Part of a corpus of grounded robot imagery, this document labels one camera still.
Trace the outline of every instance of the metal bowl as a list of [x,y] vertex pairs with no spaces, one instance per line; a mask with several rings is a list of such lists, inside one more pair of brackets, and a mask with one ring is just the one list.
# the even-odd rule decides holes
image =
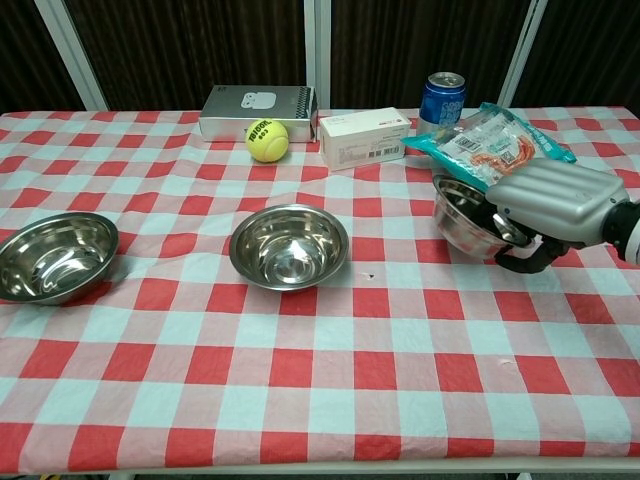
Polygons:
[[433,179],[436,187],[434,217],[438,230],[458,250],[477,258],[492,258],[507,247],[526,247],[531,239],[508,219],[494,213],[496,233],[476,223],[470,217],[482,204],[484,194],[472,186],[445,175]]
[[231,236],[231,263],[270,290],[300,290],[326,280],[347,258],[349,238],[331,214],[307,205],[269,207]]
[[59,305],[89,293],[107,274],[118,230],[93,213],[63,213],[0,245],[0,298]]

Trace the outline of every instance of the robotic hand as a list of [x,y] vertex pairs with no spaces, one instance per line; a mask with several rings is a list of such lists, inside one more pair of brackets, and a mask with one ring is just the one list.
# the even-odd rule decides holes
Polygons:
[[515,272],[544,270],[569,248],[612,244],[621,260],[640,264],[640,203],[622,179],[575,164],[534,159],[492,185],[486,201],[528,236],[542,236],[529,258],[502,252],[496,262]]

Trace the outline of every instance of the snack package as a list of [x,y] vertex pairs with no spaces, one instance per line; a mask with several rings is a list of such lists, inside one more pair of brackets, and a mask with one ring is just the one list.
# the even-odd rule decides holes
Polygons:
[[573,163],[576,157],[510,111],[483,103],[460,125],[403,139],[440,162],[452,175],[483,192],[534,157]]

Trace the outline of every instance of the white box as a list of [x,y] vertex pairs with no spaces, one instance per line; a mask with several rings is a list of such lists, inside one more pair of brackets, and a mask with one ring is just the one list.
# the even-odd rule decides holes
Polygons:
[[317,117],[313,87],[216,85],[200,112],[200,132],[210,142],[244,142],[251,123],[272,118],[289,142],[306,143],[315,141]]
[[320,120],[320,152],[331,170],[404,156],[411,122],[393,107]]

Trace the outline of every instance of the yellow tennis ball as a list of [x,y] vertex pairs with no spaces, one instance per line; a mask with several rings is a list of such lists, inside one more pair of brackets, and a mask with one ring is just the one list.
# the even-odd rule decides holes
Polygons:
[[269,119],[253,122],[244,141],[253,158],[265,163],[280,160],[289,148],[287,129],[280,122]]

